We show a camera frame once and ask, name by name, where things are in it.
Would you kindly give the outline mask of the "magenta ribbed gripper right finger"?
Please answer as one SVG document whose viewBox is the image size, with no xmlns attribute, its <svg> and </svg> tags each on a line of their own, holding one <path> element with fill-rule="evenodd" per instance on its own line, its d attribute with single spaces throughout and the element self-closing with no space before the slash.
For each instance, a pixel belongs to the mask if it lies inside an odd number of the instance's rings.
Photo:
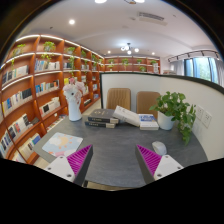
<svg viewBox="0 0 224 224">
<path fill-rule="evenodd" d="M 183 169 L 183 166 L 171 156 L 158 155 L 141 145 L 136 146 L 135 153 L 146 184 Z"/>
</svg>

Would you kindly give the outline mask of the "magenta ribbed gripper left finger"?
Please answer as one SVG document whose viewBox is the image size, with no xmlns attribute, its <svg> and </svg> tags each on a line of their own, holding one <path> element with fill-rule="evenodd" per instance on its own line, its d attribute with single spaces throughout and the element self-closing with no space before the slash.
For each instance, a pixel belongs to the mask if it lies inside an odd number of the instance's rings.
<svg viewBox="0 0 224 224">
<path fill-rule="evenodd" d="M 88 145 L 68 156 L 59 156 L 45 170 L 78 186 L 82 186 L 92 156 L 93 146 Z"/>
</svg>

